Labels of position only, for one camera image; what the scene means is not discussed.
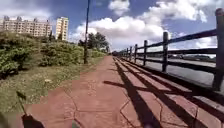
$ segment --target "apartment building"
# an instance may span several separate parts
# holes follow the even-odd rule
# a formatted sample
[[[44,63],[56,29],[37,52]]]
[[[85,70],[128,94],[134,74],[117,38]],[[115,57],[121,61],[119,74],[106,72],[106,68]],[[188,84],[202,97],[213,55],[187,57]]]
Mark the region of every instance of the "apartment building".
[[[5,16],[0,21],[0,31],[9,31],[12,33],[30,34],[35,37],[49,36],[52,31],[52,26],[47,20],[46,22],[39,22],[37,18],[33,21],[22,20],[21,17],[17,17],[16,20],[10,20],[8,16]]]
[[[56,25],[56,39],[58,39],[59,35],[62,35],[62,40],[67,40],[68,38],[68,18],[61,17],[57,19]]]

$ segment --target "river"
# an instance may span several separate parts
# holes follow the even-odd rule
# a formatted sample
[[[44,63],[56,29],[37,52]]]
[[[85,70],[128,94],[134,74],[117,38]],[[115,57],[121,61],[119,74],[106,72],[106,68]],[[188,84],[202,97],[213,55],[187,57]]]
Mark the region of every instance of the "river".
[[[149,59],[162,60],[162,58],[149,58]],[[188,61],[188,60],[181,60],[181,59],[168,59],[168,61],[215,67],[215,63],[210,63],[210,62]],[[141,60],[137,60],[137,63],[143,64]],[[162,70],[162,64],[159,64],[159,63],[146,62],[146,66],[160,70],[160,71]],[[182,77],[186,80],[194,81],[196,83],[202,83],[202,85],[205,87],[211,87],[213,79],[214,79],[214,75],[212,73],[192,70],[189,68],[170,66],[170,65],[167,66],[167,73]],[[221,92],[224,92],[224,82],[222,83],[221,90],[222,90]]]

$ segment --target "blue sky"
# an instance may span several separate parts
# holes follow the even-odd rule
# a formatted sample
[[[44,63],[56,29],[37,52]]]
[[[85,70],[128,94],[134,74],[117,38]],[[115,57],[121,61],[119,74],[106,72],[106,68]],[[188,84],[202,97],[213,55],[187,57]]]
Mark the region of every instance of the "blue sky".
[[[1,0],[0,17],[50,19],[69,18],[69,40],[83,39],[87,0]],[[90,32],[106,35],[112,50],[162,40],[163,31],[172,38],[214,29],[214,12],[223,0],[92,0]],[[215,38],[183,42],[170,49],[216,47]]]

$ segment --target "wooden fence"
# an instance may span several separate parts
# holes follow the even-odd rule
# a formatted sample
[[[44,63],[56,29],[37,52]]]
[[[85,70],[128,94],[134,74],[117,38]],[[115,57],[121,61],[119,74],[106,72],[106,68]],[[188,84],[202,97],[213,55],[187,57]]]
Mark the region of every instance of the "wooden fence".
[[[148,45],[147,41],[144,41],[143,47],[138,47],[138,45],[135,45],[134,52],[132,51],[132,47],[127,48],[126,50],[123,50],[119,53],[119,56],[126,58],[127,60],[131,61],[132,57],[134,56],[134,63],[136,63],[136,60],[142,60],[143,66],[146,66],[146,62],[154,62],[154,63],[160,63],[162,64],[162,72],[166,73],[167,66],[179,66],[183,68],[190,68],[194,70],[204,71],[208,73],[214,74],[214,80],[212,84],[212,89],[215,91],[219,91],[221,88],[221,84],[223,81],[223,75],[224,75],[224,11],[223,9],[217,9],[216,10],[216,21],[217,21],[217,27],[214,30],[199,32],[196,34],[186,35],[183,37],[175,38],[175,39],[168,39],[168,33],[163,33],[163,41]],[[168,45],[173,43],[179,43],[182,41],[187,40],[193,40],[193,39],[200,39],[204,37],[217,37],[217,48],[206,48],[206,49],[189,49],[189,50],[168,50]],[[159,52],[148,52],[148,48],[152,47],[158,47],[163,46],[163,51]],[[138,53],[138,50],[143,49],[143,53]],[[162,60],[154,60],[149,59],[147,56],[150,55],[158,55],[162,54],[163,59]],[[209,67],[209,66],[203,66],[203,65],[196,65],[191,63],[182,63],[182,62],[171,62],[168,61],[168,55],[172,54],[215,54],[216,55],[216,67]]]

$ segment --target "paved walkway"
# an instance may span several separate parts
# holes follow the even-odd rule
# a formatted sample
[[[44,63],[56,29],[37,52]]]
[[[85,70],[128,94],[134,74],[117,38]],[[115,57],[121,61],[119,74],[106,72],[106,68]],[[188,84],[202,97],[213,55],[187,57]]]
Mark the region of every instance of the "paved walkway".
[[[71,84],[28,113],[45,128],[224,128],[223,106],[111,56]]]

